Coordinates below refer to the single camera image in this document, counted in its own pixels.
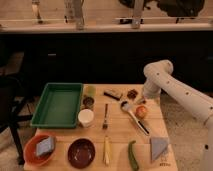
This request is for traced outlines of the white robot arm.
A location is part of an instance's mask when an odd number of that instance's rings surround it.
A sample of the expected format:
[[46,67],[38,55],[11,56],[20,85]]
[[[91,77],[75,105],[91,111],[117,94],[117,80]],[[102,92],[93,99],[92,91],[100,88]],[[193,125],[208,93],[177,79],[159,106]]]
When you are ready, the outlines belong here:
[[173,64],[169,60],[147,64],[143,69],[146,81],[142,87],[142,96],[145,99],[157,98],[164,90],[203,123],[208,129],[208,136],[201,171],[213,171],[213,98],[175,79],[171,76],[172,72]]

